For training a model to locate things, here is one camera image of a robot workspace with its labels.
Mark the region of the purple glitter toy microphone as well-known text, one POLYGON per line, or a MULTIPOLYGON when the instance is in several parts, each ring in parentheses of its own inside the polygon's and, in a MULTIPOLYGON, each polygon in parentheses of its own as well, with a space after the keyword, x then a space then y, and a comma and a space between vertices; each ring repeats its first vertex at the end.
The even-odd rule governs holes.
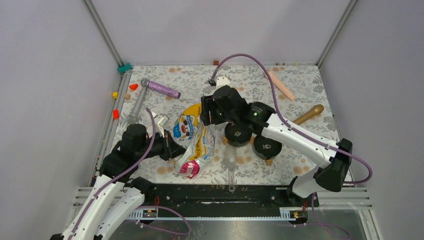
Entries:
POLYGON ((143 87, 146 87, 150 90, 156 91, 158 93, 164 94, 166 96, 172 97, 174 99, 179 99, 181 96, 181 93, 173 88, 170 88, 168 86, 159 84, 157 82, 151 81, 147 78, 144 78, 140 81, 141 85, 143 87))

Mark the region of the floral patterned table mat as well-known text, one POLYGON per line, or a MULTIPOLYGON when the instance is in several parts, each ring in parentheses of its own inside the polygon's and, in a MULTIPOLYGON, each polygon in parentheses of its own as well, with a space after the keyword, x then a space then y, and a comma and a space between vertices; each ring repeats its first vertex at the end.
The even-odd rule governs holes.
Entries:
MULTIPOLYGON (((214 88, 208 84, 213 74, 212 65, 138 65, 132 70, 130 84, 139 84, 142 79, 149 79, 180 92, 180 98, 148 91, 140 110, 140 123, 151 133, 151 120, 146 108, 156 114, 169 117, 166 128, 170 130, 179 115, 188 107, 200 102, 203 95, 209 95, 214 88)), ((318 116, 307 120, 302 127, 327 139, 340 139, 327 94, 324 90, 320 72, 315 66, 272 67, 272 71, 288 89, 295 99, 289 100, 278 89, 271 89, 263 70, 257 65, 224 65, 218 71, 219 76, 229 79, 247 102, 262 102, 273 106, 272 92, 275 92, 281 113, 290 121, 297 119, 316 105, 323 105, 324 110, 318 116)), ((212 160, 194 178, 179 175, 171 161, 159 157, 143 160, 135 177, 143 177, 153 183, 171 184, 217 184, 228 183, 228 168, 223 161, 227 140, 224 135, 225 125, 212 127, 215 135, 215 150, 212 160)), ((287 185, 315 167, 309 158, 299 152, 283 146, 280 154, 271 165, 257 157, 251 143, 237 150, 235 181, 238 185, 287 185)))

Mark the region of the pink toy microphone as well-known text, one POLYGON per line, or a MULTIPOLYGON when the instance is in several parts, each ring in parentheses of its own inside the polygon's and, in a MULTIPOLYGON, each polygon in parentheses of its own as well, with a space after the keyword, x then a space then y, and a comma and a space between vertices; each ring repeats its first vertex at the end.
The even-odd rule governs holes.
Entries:
POLYGON ((283 82, 274 74, 272 70, 268 70, 267 72, 264 72, 263 76, 267 80, 269 80, 269 77, 270 77, 270 80, 274 84, 274 86, 277 89, 279 89, 287 99, 289 99, 290 101, 295 100, 294 94, 283 84, 283 82))

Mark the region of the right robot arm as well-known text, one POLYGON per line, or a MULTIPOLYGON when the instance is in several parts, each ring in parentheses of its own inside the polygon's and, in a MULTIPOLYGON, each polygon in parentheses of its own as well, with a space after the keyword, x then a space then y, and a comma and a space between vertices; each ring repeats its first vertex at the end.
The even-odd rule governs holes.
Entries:
POLYGON ((308 173, 295 177, 287 187, 286 198, 293 206, 323 190, 340 192, 351 165, 352 143, 336 142, 320 137, 297 124, 285 120, 281 113, 262 103, 248 103, 228 85, 212 95, 201 97, 200 119, 204 125, 230 123, 241 130, 283 144, 315 163, 308 173))

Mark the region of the red block on rail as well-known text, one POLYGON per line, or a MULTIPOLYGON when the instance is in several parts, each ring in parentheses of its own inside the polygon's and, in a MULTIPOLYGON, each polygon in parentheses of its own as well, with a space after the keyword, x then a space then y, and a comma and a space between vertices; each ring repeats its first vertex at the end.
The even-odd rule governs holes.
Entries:
POLYGON ((113 117, 113 119, 114 119, 114 120, 117 120, 117 119, 119 119, 119 118, 120 118, 120 112, 119 112, 119 110, 118 110, 118 109, 114 109, 114 110, 112 111, 112 117, 113 117))

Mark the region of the black bowl paw print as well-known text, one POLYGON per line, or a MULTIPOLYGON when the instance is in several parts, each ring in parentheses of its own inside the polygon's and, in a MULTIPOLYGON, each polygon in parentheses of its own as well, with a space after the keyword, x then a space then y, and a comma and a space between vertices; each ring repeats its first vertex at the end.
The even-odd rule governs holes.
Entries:
POLYGON ((224 128, 224 135, 229 145, 243 147, 247 145, 252 137, 252 131, 248 127, 239 127, 228 123, 224 128))

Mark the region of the cat food bag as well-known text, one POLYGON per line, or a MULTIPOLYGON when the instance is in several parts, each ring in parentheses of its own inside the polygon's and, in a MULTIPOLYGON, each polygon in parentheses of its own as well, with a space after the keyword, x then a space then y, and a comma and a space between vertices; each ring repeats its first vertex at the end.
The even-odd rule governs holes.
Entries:
POLYGON ((201 113, 200 103, 191 105, 178 116, 172 129, 172 138, 185 149, 174 160, 175 172, 189 179, 204 170, 215 154, 215 135, 203 124, 201 113))

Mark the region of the red triangular block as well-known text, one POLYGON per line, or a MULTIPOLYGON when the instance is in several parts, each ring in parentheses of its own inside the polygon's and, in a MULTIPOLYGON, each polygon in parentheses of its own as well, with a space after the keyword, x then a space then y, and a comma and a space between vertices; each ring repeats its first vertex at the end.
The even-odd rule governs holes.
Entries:
POLYGON ((135 91, 138 87, 139 85, 137 83, 134 83, 128 86, 128 88, 132 91, 135 91))

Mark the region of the teal plastic block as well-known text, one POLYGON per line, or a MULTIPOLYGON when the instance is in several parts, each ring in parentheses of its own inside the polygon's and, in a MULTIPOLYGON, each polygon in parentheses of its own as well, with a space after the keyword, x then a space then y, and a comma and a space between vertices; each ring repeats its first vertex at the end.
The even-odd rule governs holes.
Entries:
POLYGON ((117 68, 117 71, 118 71, 120 74, 122 74, 122 73, 125 73, 126 71, 128 71, 128 70, 130 70, 130 69, 132 69, 132 66, 131 66, 131 64, 130 64, 130 63, 127 63, 127 64, 125 64, 125 65, 123 65, 123 66, 119 66, 119 67, 117 68))

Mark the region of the grey toy microphone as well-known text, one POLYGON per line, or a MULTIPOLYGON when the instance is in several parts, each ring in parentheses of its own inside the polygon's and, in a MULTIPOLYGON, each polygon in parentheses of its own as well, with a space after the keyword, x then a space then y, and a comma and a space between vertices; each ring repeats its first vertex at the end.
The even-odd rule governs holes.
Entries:
POLYGON ((147 94, 148 88, 143 87, 137 97, 137 100, 135 101, 135 104, 130 112, 130 114, 127 117, 127 124, 132 125, 136 124, 140 119, 140 111, 143 105, 143 102, 145 101, 146 94, 147 94))

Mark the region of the gold toy microphone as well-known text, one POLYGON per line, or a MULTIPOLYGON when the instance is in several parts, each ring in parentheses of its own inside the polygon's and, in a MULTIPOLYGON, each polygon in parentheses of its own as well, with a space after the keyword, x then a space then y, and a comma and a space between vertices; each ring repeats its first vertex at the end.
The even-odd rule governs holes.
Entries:
POLYGON ((314 105, 309 111, 299 116, 297 119, 293 121, 293 123, 297 125, 301 125, 304 122, 311 120, 314 117, 317 117, 324 111, 324 106, 322 104, 314 105))

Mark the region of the black bowl fish print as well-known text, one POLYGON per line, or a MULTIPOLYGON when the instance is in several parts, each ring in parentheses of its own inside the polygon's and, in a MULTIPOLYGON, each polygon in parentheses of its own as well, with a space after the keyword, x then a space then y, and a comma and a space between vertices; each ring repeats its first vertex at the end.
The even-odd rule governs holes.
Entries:
POLYGON ((275 158, 282 150, 282 143, 276 140, 257 135, 253 140, 253 151, 263 160, 275 158))

